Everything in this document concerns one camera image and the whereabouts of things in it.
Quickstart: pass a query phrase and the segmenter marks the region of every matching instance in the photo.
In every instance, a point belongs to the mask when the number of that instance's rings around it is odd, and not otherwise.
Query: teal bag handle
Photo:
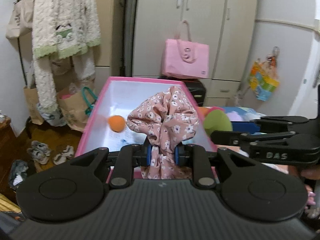
[[[87,90],[89,92],[89,94],[92,96],[92,98],[94,99],[93,103],[90,103],[89,100],[87,99],[87,97],[85,96],[84,91]],[[88,108],[84,111],[86,115],[90,115],[91,111],[93,110],[94,104],[96,103],[98,97],[92,92],[92,90],[89,87],[83,87],[81,89],[82,92],[82,97],[85,101],[85,103],[87,104]]]

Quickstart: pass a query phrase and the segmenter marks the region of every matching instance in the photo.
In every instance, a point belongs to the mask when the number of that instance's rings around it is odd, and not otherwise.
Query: pink tote bag
[[[188,41],[180,39],[182,24],[188,28]],[[187,21],[179,24],[175,39],[165,42],[162,74],[175,78],[208,78],[209,46],[191,41],[190,26]]]

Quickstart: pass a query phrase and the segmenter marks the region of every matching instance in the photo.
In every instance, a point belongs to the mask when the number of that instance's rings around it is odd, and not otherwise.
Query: pink storage box
[[[89,117],[81,137],[76,157],[99,147],[108,147],[110,152],[119,151],[125,144],[143,144],[146,135],[131,131],[128,127],[121,133],[113,132],[108,125],[108,117],[121,115],[127,119],[128,114],[147,98],[166,91],[171,86],[180,86],[194,107],[195,100],[183,82],[149,78],[110,77],[104,85],[97,103]],[[202,126],[202,116],[199,115],[200,125],[194,138],[185,143],[195,143],[207,151],[216,151],[217,147],[211,142]],[[135,169],[135,178],[141,178],[140,168]]]

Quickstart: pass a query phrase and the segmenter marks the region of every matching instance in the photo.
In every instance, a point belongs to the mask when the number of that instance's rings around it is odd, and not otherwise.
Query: ribbed black surface
[[[261,224],[237,217],[213,191],[189,180],[135,180],[113,190],[93,213],[73,222],[48,225],[25,221],[14,240],[308,240],[314,234],[298,219]]]

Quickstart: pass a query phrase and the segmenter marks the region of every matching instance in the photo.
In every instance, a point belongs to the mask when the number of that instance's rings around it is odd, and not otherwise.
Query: wardrobe
[[[127,0],[124,65],[126,76],[158,78],[166,39],[181,20],[192,41],[208,44],[206,105],[226,104],[241,81],[250,48],[257,0]],[[181,38],[186,39],[182,29]]]

